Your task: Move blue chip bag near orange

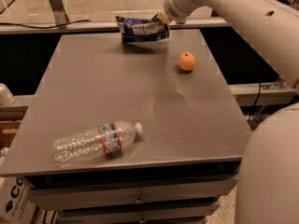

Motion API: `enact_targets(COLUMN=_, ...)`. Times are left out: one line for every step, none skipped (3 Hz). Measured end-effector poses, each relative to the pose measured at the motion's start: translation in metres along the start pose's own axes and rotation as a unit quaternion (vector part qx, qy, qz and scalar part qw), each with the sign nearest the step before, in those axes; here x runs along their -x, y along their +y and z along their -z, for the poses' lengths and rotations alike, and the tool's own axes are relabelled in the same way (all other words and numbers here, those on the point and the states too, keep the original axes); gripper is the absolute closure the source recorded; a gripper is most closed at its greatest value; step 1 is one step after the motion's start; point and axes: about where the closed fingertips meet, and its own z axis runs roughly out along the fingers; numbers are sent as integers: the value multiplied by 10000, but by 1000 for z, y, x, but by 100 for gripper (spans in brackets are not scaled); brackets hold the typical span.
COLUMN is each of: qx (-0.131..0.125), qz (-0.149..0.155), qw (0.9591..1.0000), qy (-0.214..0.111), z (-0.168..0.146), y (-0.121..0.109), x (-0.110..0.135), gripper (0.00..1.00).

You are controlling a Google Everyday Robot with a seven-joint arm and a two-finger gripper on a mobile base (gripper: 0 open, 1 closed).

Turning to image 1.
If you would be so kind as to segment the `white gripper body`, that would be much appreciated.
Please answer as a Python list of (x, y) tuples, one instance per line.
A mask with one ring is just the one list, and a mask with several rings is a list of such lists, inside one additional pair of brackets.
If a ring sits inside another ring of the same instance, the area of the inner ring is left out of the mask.
[(186, 19), (203, 4), (197, 0), (164, 0), (163, 9), (168, 17), (178, 24)]

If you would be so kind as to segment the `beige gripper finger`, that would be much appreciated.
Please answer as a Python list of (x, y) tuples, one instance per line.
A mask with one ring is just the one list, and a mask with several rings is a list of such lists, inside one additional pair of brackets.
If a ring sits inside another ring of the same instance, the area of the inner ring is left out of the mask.
[(172, 22), (172, 20), (168, 17), (164, 10), (158, 12), (157, 19), (165, 24), (170, 24)]

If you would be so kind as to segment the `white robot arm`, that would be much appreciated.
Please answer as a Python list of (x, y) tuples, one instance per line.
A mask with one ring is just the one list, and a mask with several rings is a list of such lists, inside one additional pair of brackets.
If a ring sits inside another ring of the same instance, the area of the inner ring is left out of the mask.
[[(299, 84), (298, 11), (277, 0), (164, 0), (163, 21), (210, 7), (265, 65), (293, 89)], [(265, 119), (246, 144), (239, 169), (236, 224), (299, 224), (299, 105)]]

